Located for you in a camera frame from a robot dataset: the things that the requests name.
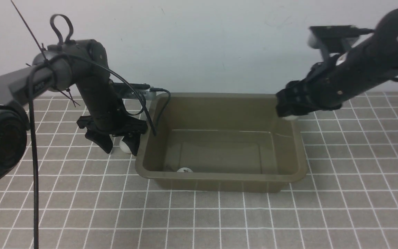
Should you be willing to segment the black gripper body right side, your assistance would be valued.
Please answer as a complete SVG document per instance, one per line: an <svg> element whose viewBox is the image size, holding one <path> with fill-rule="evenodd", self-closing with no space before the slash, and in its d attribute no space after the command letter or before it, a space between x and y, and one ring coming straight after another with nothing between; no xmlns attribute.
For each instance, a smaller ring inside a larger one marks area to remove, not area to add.
<svg viewBox="0 0 398 249"><path fill-rule="evenodd" d="M318 90L320 86L321 82L316 80L290 81L287 83L282 90L275 94L277 98L275 110L278 117L300 117L310 112L326 111L327 107L320 104L316 99L316 94L321 91Z"/></svg>

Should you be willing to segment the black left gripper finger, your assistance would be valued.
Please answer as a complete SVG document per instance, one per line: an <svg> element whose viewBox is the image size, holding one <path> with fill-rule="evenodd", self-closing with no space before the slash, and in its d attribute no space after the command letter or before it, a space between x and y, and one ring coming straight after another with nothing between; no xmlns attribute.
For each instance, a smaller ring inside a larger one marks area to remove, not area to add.
<svg viewBox="0 0 398 249"><path fill-rule="evenodd" d="M98 145L105 153L111 153L113 142L110 135L101 134L93 130L87 130L85 138Z"/></svg>
<svg viewBox="0 0 398 249"><path fill-rule="evenodd" d="M140 146L141 134L129 133L125 136L125 142L131 149L131 154L137 156Z"/></svg>

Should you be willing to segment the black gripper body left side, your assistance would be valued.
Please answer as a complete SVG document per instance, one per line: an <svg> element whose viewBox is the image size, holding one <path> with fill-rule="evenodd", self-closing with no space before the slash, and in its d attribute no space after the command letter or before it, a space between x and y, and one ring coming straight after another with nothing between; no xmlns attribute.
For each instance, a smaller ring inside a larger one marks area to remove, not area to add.
<svg viewBox="0 0 398 249"><path fill-rule="evenodd" d="M108 112L95 116L81 116L76 121L80 129L96 135L123 137L127 134L145 134L148 130L144 120L127 115L123 111Z"/></svg>

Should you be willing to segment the black robot arm left side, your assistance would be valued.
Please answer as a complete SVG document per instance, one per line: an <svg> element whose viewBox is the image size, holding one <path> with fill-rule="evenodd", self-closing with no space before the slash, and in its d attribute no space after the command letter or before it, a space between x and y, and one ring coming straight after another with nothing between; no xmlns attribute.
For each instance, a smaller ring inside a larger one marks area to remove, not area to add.
<svg viewBox="0 0 398 249"><path fill-rule="evenodd" d="M71 40L48 46L32 66L0 76L0 179L18 164L27 147L30 122L24 106L45 91L64 91L72 85L89 111L76 122L87 129L85 137L106 153L112 150L110 137L123 137L137 154L147 123L126 112L107 68L101 43Z"/></svg>

